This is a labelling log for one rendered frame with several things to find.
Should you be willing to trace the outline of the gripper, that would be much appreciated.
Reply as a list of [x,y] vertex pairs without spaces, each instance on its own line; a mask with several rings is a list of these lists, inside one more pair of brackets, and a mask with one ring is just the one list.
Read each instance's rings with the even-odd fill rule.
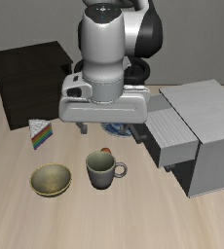
[[92,86],[82,79],[81,73],[75,73],[63,81],[58,115],[63,122],[76,123],[82,134],[88,133],[88,126],[83,123],[123,123],[136,137],[133,124],[147,120],[149,100],[150,90],[145,86]]

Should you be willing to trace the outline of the olive bowl with yellow rim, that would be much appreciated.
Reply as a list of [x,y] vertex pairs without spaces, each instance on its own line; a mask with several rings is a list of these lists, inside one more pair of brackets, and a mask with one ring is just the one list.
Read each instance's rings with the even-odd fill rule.
[[46,163],[37,167],[31,174],[31,189],[39,196],[55,197],[63,194],[70,186],[70,170],[60,163]]

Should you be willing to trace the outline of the blue and white plate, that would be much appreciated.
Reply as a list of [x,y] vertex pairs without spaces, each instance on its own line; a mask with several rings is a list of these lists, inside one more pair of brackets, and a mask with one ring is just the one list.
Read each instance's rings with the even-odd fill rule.
[[124,138],[131,137],[131,131],[129,129],[122,131],[123,125],[121,123],[101,124],[101,127],[110,135]]

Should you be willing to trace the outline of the grey-green mug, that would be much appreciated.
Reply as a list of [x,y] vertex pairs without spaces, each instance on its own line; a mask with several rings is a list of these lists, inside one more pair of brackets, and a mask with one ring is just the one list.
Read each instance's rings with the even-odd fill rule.
[[128,167],[123,162],[116,162],[112,154],[104,151],[89,154],[86,168],[91,184],[97,190],[108,189],[114,178],[123,178],[128,172]]

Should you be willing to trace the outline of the grey cabinet drawer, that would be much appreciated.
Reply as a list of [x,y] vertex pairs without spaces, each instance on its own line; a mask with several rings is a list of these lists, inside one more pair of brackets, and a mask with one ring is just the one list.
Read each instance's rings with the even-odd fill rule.
[[137,143],[143,143],[158,167],[193,160],[199,140],[162,94],[147,103],[147,120],[134,124]]

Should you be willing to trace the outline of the rainbow cake wedge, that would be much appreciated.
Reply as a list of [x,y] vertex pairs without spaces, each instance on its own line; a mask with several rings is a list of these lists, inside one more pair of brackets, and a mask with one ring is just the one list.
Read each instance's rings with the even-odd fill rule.
[[36,150],[53,134],[52,123],[45,120],[30,120],[29,131],[33,149]]

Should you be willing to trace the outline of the dark wooden slatted rack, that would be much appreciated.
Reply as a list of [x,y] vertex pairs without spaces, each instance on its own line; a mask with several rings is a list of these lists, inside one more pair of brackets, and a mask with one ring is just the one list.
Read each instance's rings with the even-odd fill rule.
[[10,130],[32,119],[58,118],[61,86],[72,63],[57,41],[0,51],[0,96]]

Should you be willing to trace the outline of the grey cabinet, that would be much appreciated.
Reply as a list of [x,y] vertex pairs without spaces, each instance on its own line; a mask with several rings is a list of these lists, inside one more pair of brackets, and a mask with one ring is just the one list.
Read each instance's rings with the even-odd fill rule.
[[224,189],[224,88],[208,80],[160,92],[199,140],[196,157],[172,170],[185,194]]

